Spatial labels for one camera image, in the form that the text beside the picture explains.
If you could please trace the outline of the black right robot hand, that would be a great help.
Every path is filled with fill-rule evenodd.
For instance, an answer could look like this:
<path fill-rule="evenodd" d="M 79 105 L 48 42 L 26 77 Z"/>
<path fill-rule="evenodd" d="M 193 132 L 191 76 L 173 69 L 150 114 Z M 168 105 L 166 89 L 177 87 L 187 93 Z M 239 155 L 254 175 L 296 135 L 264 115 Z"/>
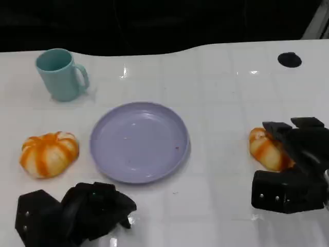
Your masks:
<path fill-rule="evenodd" d="M 265 130 L 307 176 L 324 179 L 328 170 L 328 128 L 315 117 L 293 117 L 285 122 L 264 121 Z"/>

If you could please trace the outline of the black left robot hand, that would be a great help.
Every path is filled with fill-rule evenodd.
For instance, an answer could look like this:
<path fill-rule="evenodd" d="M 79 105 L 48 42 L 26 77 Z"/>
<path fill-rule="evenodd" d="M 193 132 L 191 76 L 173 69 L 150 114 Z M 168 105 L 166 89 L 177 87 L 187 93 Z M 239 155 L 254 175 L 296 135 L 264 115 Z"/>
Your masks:
<path fill-rule="evenodd" d="M 137 210 L 136 203 L 115 185 L 100 182 L 78 183 L 67 191 L 61 205 L 62 231 L 75 246 L 107 235 L 118 224 L 130 229 L 128 216 Z"/>

